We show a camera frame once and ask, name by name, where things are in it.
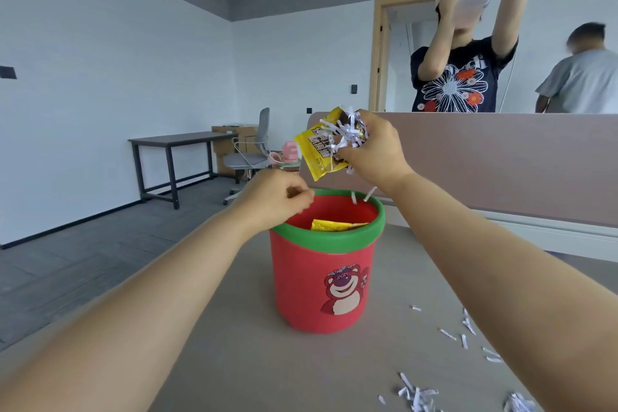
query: black t-shirt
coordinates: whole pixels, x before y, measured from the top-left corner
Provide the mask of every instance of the black t-shirt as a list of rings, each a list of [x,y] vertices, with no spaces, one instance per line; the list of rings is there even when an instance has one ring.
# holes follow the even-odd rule
[[[491,36],[472,41],[451,51],[440,77],[429,82],[418,79],[418,67],[428,47],[412,54],[412,84],[417,90],[412,111],[440,113],[495,113],[498,75],[513,59],[515,49],[498,58],[491,48]]]

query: red flower graphic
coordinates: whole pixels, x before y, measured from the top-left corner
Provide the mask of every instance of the red flower graphic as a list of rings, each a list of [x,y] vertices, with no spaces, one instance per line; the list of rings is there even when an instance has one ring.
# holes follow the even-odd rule
[[[457,80],[469,80],[473,78],[475,75],[476,75],[475,69],[466,69],[466,70],[457,72],[457,75],[455,75],[455,78]]]
[[[437,108],[437,103],[434,100],[429,100],[427,103],[425,103],[425,109],[423,111],[425,111],[426,113],[434,113],[436,111]]]
[[[479,92],[472,92],[468,96],[467,102],[470,106],[476,106],[483,102],[483,95]]]

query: person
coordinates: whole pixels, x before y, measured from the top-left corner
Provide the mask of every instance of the person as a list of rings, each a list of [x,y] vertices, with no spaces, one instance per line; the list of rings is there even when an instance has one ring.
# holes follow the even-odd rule
[[[618,113],[618,54],[605,47],[605,25],[584,23],[570,34],[572,54],[537,88],[537,113]]]
[[[501,0],[491,36],[473,41],[475,25],[455,29],[457,0],[439,0],[429,47],[410,59],[417,90],[412,111],[494,113],[498,75],[513,59],[527,0]]]
[[[545,410],[618,410],[618,296],[484,219],[406,162],[398,133],[338,153],[398,206],[487,340]],[[11,412],[145,412],[239,248],[303,211],[296,174],[259,172],[236,203],[120,285],[0,390]]]

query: white cord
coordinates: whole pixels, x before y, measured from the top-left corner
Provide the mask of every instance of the white cord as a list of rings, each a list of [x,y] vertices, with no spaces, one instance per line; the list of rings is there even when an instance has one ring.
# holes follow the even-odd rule
[[[504,107],[504,101],[506,100],[506,93],[509,91],[510,80],[513,78],[513,71],[515,70],[515,60],[517,59],[517,49],[515,49],[515,54],[513,55],[513,61],[511,63],[509,81],[506,82],[506,88],[504,89],[504,96],[502,96],[502,103],[500,103],[499,113],[502,112],[502,108]]]

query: floor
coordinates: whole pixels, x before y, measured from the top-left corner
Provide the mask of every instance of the floor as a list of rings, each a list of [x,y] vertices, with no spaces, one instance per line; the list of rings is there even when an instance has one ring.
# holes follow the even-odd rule
[[[21,282],[2,279],[8,288],[0,295],[0,333],[5,345],[13,345],[0,352],[0,380],[96,303],[93,298],[219,211],[230,186],[228,180],[199,184],[181,191],[180,211],[152,201],[0,253],[0,272],[10,267],[23,276]],[[564,259],[618,291],[618,264]],[[481,333],[468,334],[470,349],[464,350],[437,331],[465,333],[462,307],[409,229],[385,228],[365,314],[350,329],[332,335],[294,331],[273,298],[269,240],[262,233],[240,251],[151,412],[248,405],[255,412],[410,410],[394,393],[402,386],[398,372],[414,385],[438,389],[437,409],[445,412],[499,410],[508,392],[527,394],[506,365],[484,359],[481,347],[491,346]]]
[[[222,209],[234,181],[179,191],[0,251],[0,351],[131,276]]]

